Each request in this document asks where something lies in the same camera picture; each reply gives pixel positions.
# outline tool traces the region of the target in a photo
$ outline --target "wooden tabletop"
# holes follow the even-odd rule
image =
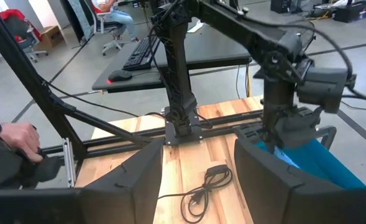
[[[225,101],[213,105],[200,106],[198,113],[205,118],[217,118],[236,113],[259,110],[262,108],[262,96]],[[164,120],[157,116],[113,121],[112,124],[128,131],[142,131],[164,126]],[[95,129],[93,139],[111,136],[111,134]],[[233,181],[226,187],[210,193],[209,207],[200,223],[253,223],[242,195],[234,162],[235,134],[208,138],[200,142],[191,142],[181,146],[164,146],[163,173],[159,196],[187,192],[203,184],[206,169],[227,164],[233,172]],[[85,159],[76,181],[76,187],[84,187],[92,181],[113,170],[131,155],[124,152],[110,156]],[[180,214],[181,197],[167,197],[158,201],[153,223],[185,223]],[[190,220],[194,220],[185,209]]]

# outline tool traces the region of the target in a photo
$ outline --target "concrete floor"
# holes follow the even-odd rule
[[[270,22],[288,22],[298,19],[298,16],[280,15],[271,12],[269,2],[256,3],[254,0],[239,1],[250,9],[249,16],[256,19]],[[132,9],[130,6],[124,8],[130,12],[135,19],[136,30],[139,38],[147,35],[148,29],[141,9]],[[350,57],[354,72],[358,74],[356,89],[366,94],[366,19],[352,24],[335,22],[331,19],[316,21],[318,29],[329,34],[341,47],[347,47],[346,53]],[[91,86],[98,78],[102,70],[110,63],[117,54],[117,50],[110,50],[107,55],[101,55],[101,47],[111,40],[110,36],[96,35],[83,47],[72,49],[78,45],[72,29],[63,30],[66,42],[58,45],[50,52],[48,57],[41,57],[38,63],[34,64],[39,75],[47,80],[53,79],[53,84],[71,94],[91,91]],[[323,38],[318,37],[309,47],[308,53],[313,54],[317,66],[322,67],[344,67],[342,60],[332,50],[332,46]],[[210,71],[204,75],[191,78],[193,92],[200,105],[217,103],[237,98],[236,74],[237,67],[222,72],[211,72],[218,69],[193,71],[193,73]],[[258,66],[250,66],[250,74],[254,74]],[[244,68],[239,70],[239,93],[245,95]],[[252,95],[262,94],[262,82],[252,80]],[[145,114],[150,111],[160,111],[167,106],[167,96],[164,89],[143,90],[128,93],[102,94],[93,93],[82,96],[83,99],[110,106],[120,110],[126,110],[135,114]],[[37,128],[41,136],[42,147],[61,144],[62,140],[57,132],[35,103],[30,104],[32,97],[25,90],[14,72],[5,61],[0,62],[0,122],[29,121]],[[80,101],[68,98],[67,103],[75,105],[78,109],[93,114],[105,121],[128,118],[128,115],[104,110],[95,106],[86,105]],[[366,102],[360,100],[344,100],[352,106],[366,107]],[[351,110],[342,105],[341,110],[349,115],[356,123],[366,130],[366,111]],[[73,127],[82,140],[90,139],[93,127],[70,119]],[[334,125],[338,129],[336,139],[332,145],[331,152],[347,166],[360,180],[366,184],[366,140],[354,129],[346,124],[335,114],[323,114],[322,125]],[[53,182],[41,185],[41,187],[65,187],[65,176],[60,176]]]

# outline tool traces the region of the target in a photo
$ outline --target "black metal frame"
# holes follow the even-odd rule
[[[82,111],[77,110],[75,107],[64,103],[59,97],[55,96],[49,89],[48,83],[37,73],[35,68],[32,66],[25,53],[19,48],[17,42],[13,36],[9,33],[0,18],[0,53],[4,57],[5,61],[13,69],[19,80],[25,86],[27,91],[33,97],[39,108],[43,111],[46,118],[50,121],[53,127],[56,129],[61,138],[68,138],[73,146],[73,153],[75,159],[78,161],[76,166],[76,173],[78,174],[86,158],[106,156],[110,154],[134,151],[142,148],[145,143],[148,142],[147,137],[156,137],[165,134],[165,128],[156,128],[146,131],[139,131],[129,135],[128,132],[115,127],[105,121],[102,121],[94,116],[86,114]],[[196,65],[201,68],[210,66],[211,63],[204,65]],[[78,119],[82,122],[93,125],[97,128],[103,129],[116,136],[94,139],[89,141],[82,141],[75,130],[67,120],[66,116]],[[209,121],[217,126],[220,124],[234,123],[244,121],[248,119],[258,119],[262,115],[262,111],[253,111],[249,113],[240,113],[230,116],[224,116],[219,118],[213,118]],[[213,128],[210,130],[203,131],[203,139],[211,138],[214,136],[224,135],[233,133],[235,126],[226,126],[222,128]],[[105,147],[104,149],[88,151],[89,147],[103,146],[106,144],[112,144],[117,142],[132,141],[134,143],[127,143],[117,147]],[[63,152],[62,146],[53,146],[42,149],[44,154],[53,154]]]

